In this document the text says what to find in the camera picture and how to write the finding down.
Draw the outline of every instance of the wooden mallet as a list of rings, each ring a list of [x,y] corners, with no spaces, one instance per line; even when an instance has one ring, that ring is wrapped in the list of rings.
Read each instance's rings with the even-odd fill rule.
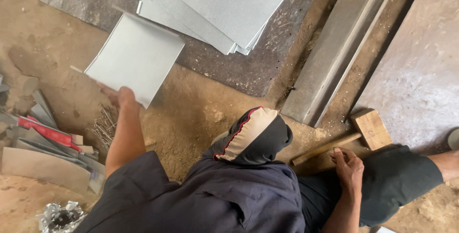
[[[297,166],[312,157],[330,151],[335,147],[341,147],[344,144],[352,142],[358,138],[363,138],[366,145],[371,150],[376,150],[392,143],[391,136],[382,123],[381,117],[376,110],[372,108],[366,109],[351,116],[351,120],[359,132],[330,142],[322,147],[313,149],[312,151],[292,160],[293,165]]]

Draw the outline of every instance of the dark shorts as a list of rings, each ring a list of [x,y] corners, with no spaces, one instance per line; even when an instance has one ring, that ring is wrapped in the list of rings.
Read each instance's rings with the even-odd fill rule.
[[[399,207],[443,183],[438,167],[427,157],[410,152],[408,146],[384,150],[364,160],[360,226],[381,224]],[[316,232],[330,217],[341,197],[336,170],[298,177],[305,232]]]

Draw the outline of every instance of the red trim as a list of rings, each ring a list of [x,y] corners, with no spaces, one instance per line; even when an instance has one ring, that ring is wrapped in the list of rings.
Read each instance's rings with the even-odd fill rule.
[[[81,148],[79,148],[75,143],[71,142],[70,143],[70,148],[75,149],[78,151],[78,153],[81,153]]]
[[[215,153],[215,154],[213,155],[213,159],[214,159],[214,160],[217,160],[217,159],[215,158],[215,156],[217,156],[217,155],[220,155],[220,156],[225,155],[225,150],[226,150],[226,148],[228,147],[228,145],[230,144],[230,142],[234,139],[234,137],[235,137],[238,133],[240,133],[240,131],[242,130],[242,126],[243,126],[245,123],[249,122],[249,120],[250,120],[250,115],[251,115],[254,111],[259,110],[260,108],[263,108],[263,107],[262,107],[262,106],[259,106],[258,108],[254,108],[252,111],[249,112],[249,115],[248,115],[248,117],[247,117],[247,120],[245,120],[244,122],[242,122],[242,123],[240,124],[239,130],[233,134],[233,136],[231,137],[231,139],[228,141],[228,143],[227,143],[227,144],[225,145],[225,147],[223,148],[223,151],[222,151],[223,154]]]
[[[40,123],[40,121],[38,121],[37,119],[31,117],[30,115],[27,115],[27,118],[29,118],[30,120],[33,120],[33,121],[35,121],[35,122],[37,122],[37,123]]]
[[[17,120],[17,125],[30,129],[31,127],[35,129],[39,134],[42,136],[48,137],[49,139],[58,142],[64,146],[70,147],[72,143],[72,137],[69,134],[46,126],[44,124],[40,124],[28,118],[20,116]]]

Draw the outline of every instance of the metal shavings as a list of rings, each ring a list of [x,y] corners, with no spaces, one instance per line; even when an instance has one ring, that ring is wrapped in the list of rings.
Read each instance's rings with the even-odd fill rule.
[[[102,107],[100,109],[102,114],[101,118],[94,120],[94,125],[91,127],[93,132],[102,142],[104,148],[108,150],[115,137],[117,119],[109,107]]]
[[[68,201],[65,207],[50,203],[43,207],[43,213],[35,216],[39,220],[38,228],[42,233],[71,233],[86,215],[78,202]]]

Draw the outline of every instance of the dirt floor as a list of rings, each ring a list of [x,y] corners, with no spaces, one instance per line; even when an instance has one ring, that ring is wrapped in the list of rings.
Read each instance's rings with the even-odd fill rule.
[[[287,62],[263,98],[250,97],[180,65],[172,67],[152,105],[141,112],[147,149],[158,153],[170,180],[182,181],[213,138],[226,131],[246,110],[260,105],[280,110],[335,1],[314,0]],[[292,158],[306,150],[353,131],[343,120],[371,64],[387,45],[387,36],[395,33],[392,28],[399,22],[397,17],[405,1],[388,2],[317,129],[283,117],[295,137],[293,143],[278,154],[279,160],[290,164]],[[11,85],[8,96],[0,95],[4,110],[25,114],[33,106],[33,99],[24,96],[18,81],[23,75],[35,76],[59,128],[83,135],[85,144],[99,148],[105,156],[106,151],[86,129],[100,116],[100,104],[108,104],[108,101],[94,81],[69,67],[86,68],[108,33],[39,0],[0,0],[0,11],[0,74]],[[5,134],[0,135],[0,147],[7,145]],[[359,142],[346,147],[362,156],[369,153]],[[332,162],[321,155],[294,169],[306,175],[330,166]],[[49,202],[74,200],[89,208],[97,200],[91,192],[81,196],[34,179],[6,175],[0,179],[1,232],[36,232],[38,223],[34,216]],[[459,181],[446,182],[402,207],[385,226],[398,233],[457,233],[458,200]]]

